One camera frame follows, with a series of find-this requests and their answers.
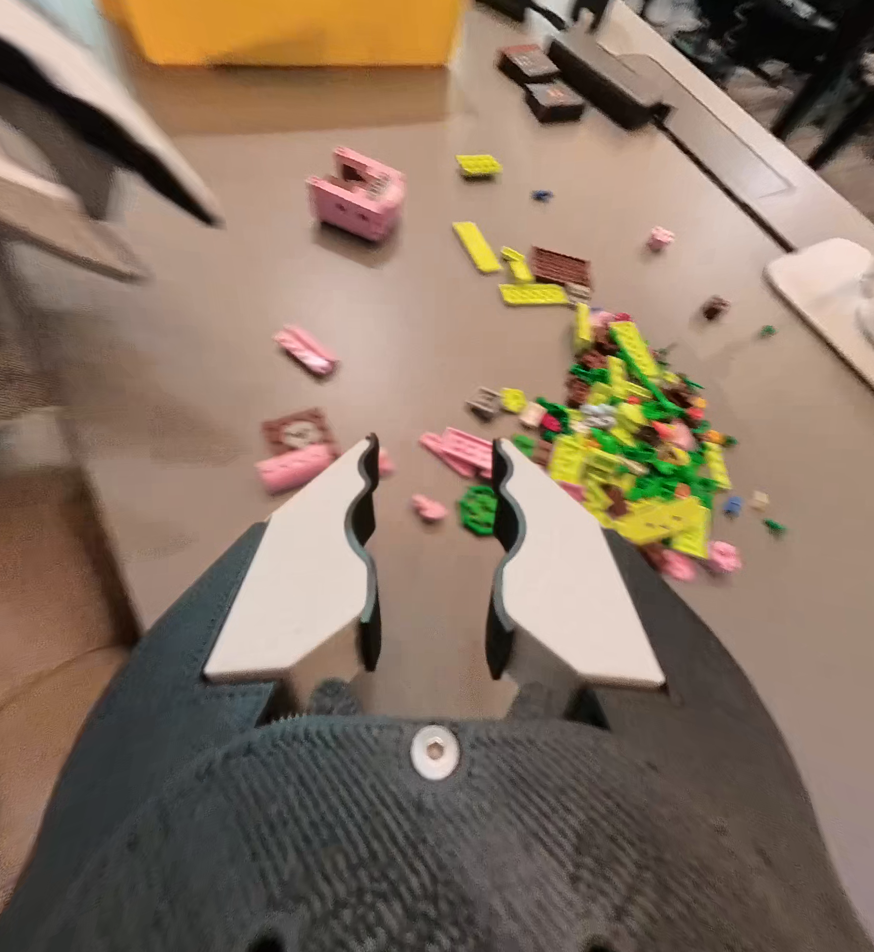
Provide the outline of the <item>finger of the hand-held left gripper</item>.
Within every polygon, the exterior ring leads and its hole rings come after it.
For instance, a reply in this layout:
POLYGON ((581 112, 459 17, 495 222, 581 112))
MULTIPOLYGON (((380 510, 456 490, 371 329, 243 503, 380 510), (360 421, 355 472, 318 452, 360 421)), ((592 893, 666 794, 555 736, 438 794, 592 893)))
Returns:
POLYGON ((90 218, 72 192, 7 163, 0 165, 0 241, 31 244, 118 281, 148 278, 128 245, 90 218))
POLYGON ((205 183, 115 75, 21 2, 0 1, 0 86, 56 115, 86 146, 193 218, 222 225, 205 183))

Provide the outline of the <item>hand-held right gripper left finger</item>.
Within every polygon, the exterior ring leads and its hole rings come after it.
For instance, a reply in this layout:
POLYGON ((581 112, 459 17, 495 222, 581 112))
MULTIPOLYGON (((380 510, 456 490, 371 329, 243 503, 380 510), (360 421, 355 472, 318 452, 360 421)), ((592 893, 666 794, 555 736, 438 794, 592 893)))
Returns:
POLYGON ((327 680, 373 673, 382 653, 376 530, 380 442, 344 452, 264 525, 203 669, 211 684, 272 684, 300 708, 327 680))

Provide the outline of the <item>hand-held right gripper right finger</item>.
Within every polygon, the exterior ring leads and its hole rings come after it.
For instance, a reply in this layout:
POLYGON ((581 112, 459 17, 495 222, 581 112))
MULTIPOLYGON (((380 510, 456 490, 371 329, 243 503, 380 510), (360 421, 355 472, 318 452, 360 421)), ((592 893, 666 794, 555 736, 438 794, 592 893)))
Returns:
POLYGON ((502 555, 486 621, 491 679, 540 684, 566 710, 586 688, 658 694, 667 675, 602 525, 506 438, 491 446, 502 555))

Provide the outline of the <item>pink brick block with face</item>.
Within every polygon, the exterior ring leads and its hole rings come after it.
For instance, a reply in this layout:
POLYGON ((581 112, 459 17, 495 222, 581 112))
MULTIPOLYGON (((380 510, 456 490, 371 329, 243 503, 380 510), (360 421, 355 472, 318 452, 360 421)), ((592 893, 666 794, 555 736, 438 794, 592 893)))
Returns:
POLYGON ((292 492, 320 475, 335 462, 327 444, 291 449, 257 462, 254 469, 264 491, 272 496, 292 492))

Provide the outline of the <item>pink brick block with holes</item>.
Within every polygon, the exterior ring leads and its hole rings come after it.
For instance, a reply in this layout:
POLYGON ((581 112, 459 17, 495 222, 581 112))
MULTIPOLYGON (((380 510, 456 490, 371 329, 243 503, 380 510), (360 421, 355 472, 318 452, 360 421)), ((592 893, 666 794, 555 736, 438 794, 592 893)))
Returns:
POLYGON ((403 215, 406 175, 353 149, 338 147, 332 156, 333 173, 306 180, 313 217, 372 244, 387 240, 403 215))

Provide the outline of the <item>green web wheel piece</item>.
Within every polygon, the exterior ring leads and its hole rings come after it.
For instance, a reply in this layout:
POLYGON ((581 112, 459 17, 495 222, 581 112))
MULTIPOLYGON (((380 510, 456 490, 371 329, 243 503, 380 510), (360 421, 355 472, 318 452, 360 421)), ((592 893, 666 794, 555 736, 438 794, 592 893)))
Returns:
POLYGON ((494 489, 485 484, 473 484, 457 502, 461 527, 478 537, 493 535, 498 505, 494 489))

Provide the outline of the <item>brown plate with face print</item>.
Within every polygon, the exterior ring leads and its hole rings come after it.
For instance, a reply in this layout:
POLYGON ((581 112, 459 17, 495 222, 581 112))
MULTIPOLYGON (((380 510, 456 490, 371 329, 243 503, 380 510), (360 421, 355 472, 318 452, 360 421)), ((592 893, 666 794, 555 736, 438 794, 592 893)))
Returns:
POLYGON ((265 420, 260 428, 272 456, 283 456, 312 446, 324 446, 333 457, 339 453, 336 436, 321 408, 293 411, 265 420))

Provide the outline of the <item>pile of mixed toy bricks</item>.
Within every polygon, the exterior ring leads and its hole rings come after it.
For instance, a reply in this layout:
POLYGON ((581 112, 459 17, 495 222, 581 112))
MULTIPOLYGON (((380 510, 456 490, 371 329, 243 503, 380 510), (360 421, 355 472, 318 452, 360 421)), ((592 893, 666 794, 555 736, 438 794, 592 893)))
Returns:
POLYGON ((575 303, 571 357, 562 399, 535 400, 547 415, 532 430, 532 458, 661 573, 668 542, 636 545, 613 521, 640 500, 694 496, 710 510, 709 542, 716 540, 715 505, 732 489, 733 439, 709 424, 702 387, 672 370, 668 351, 653 349, 628 314, 575 303))

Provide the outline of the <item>pink flat plate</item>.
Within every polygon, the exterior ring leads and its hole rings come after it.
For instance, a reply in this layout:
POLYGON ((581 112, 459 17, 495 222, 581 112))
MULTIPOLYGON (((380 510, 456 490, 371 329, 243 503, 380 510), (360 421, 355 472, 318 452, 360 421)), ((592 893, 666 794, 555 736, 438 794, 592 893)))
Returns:
POLYGON ((490 440, 456 427, 447 427, 441 437, 448 454, 474 466, 479 476, 487 479, 491 477, 492 443, 490 440))

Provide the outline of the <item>pink narrow studded plate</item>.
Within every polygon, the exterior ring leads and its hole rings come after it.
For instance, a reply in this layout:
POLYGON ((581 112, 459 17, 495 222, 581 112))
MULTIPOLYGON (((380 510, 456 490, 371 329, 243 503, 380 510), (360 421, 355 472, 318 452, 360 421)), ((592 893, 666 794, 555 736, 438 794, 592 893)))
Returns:
POLYGON ((447 453, 441 435, 435 432, 424 432, 419 437, 418 443, 461 477, 474 479, 478 475, 478 470, 474 466, 447 453))

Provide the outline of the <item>yellow plastic bin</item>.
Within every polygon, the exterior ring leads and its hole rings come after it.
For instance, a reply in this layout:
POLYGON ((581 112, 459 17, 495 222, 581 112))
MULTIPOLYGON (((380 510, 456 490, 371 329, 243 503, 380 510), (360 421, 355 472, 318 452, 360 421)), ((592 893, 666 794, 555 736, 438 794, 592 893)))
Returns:
POLYGON ((441 67, 466 1, 100 1, 160 66, 441 67))

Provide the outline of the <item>lime long studded plate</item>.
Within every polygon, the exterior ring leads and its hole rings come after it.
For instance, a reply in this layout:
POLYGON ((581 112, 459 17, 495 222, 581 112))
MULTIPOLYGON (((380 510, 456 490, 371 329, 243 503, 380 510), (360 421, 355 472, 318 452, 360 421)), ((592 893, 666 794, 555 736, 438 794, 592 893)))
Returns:
POLYGON ((501 284, 502 303, 509 307, 566 306, 570 299, 563 286, 550 283, 501 284))

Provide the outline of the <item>brown upturned large plate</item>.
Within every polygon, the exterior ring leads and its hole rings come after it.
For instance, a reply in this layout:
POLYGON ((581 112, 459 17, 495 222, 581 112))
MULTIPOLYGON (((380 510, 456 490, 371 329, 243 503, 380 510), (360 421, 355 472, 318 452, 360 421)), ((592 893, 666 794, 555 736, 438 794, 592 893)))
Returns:
POLYGON ((533 245, 529 249, 528 262, 537 282, 592 288, 591 265, 586 258, 533 245))

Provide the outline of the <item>lime smooth flat tile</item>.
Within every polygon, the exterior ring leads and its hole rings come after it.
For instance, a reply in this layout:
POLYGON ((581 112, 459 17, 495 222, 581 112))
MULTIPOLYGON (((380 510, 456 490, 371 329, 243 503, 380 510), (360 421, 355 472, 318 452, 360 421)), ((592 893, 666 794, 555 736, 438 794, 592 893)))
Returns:
POLYGON ((491 275, 502 270, 500 259, 477 224, 473 221, 454 221, 451 228, 468 260, 479 273, 491 275))

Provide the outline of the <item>dark brown flat block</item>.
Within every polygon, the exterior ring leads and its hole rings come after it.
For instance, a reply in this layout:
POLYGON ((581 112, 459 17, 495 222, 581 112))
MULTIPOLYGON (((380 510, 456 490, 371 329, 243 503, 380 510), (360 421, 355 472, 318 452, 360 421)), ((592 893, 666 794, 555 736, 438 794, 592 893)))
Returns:
POLYGON ((560 78, 559 68, 537 44, 502 47, 497 51, 496 68, 521 87, 549 84, 560 78))
POLYGON ((586 111, 586 100, 561 81, 528 83, 524 87, 524 98, 542 125, 575 123, 586 111))

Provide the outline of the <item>flat black box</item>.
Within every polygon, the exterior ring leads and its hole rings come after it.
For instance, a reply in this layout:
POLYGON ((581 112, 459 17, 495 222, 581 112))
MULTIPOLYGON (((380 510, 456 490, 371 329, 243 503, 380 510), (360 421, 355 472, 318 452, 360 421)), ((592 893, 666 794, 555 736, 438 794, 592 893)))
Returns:
POLYGON ((661 89, 586 37, 556 35, 547 55, 568 87, 627 132, 665 125, 673 112, 661 89))

